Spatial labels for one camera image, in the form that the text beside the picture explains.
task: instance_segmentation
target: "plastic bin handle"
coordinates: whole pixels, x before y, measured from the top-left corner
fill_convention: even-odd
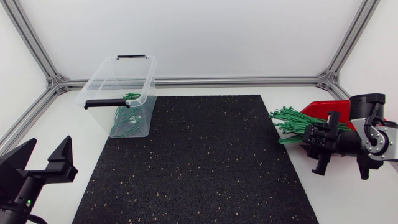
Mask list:
[[[118,55],[116,60],[119,60],[121,58],[142,58],[142,57],[148,59],[146,55]]]
[[[96,106],[125,106],[130,108],[125,99],[86,100],[85,109]]]

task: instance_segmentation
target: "metal extrusion bar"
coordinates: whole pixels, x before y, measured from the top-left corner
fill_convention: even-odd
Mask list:
[[[364,0],[362,2],[348,32],[328,67],[329,71],[338,73],[341,70],[379,2],[380,0]]]
[[[125,84],[134,80],[125,80]],[[317,77],[208,77],[208,78],[156,78],[156,88],[208,88],[254,86],[315,86]],[[70,90],[80,90],[87,80],[70,80]]]
[[[57,98],[57,92],[53,88],[46,90],[14,123],[8,132],[0,139],[0,156],[14,149],[25,136],[33,124],[40,118],[44,111]]]
[[[57,69],[51,62],[50,57],[47,55],[42,43],[25,15],[20,2],[18,0],[0,0],[0,2],[33,58],[35,58],[37,64],[46,76],[47,88],[53,88],[59,83],[66,83],[68,79],[62,77],[57,72]]]
[[[344,90],[344,88],[337,84],[331,84],[328,92],[336,100],[348,100],[350,98],[350,95]]]

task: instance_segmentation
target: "speckled black mat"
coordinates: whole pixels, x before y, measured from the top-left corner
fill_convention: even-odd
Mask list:
[[[74,223],[317,223],[258,95],[158,97],[106,142]]]

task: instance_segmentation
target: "white backdrop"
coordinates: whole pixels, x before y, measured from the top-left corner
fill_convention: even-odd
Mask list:
[[[151,54],[158,77],[318,75],[362,0],[21,0],[58,71]]]
[[[380,1],[341,71],[350,95],[386,94],[384,116],[398,122],[398,1]]]
[[[45,91],[45,76],[0,6],[0,137]]]

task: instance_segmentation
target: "red tray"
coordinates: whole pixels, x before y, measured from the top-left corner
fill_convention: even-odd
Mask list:
[[[340,113],[339,122],[346,123],[347,127],[355,130],[354,126],[349,122],[349,100],[328,100],[314,101],[304,108],[301,113],[313,118],[328,119],[328,111],[337,111]]]

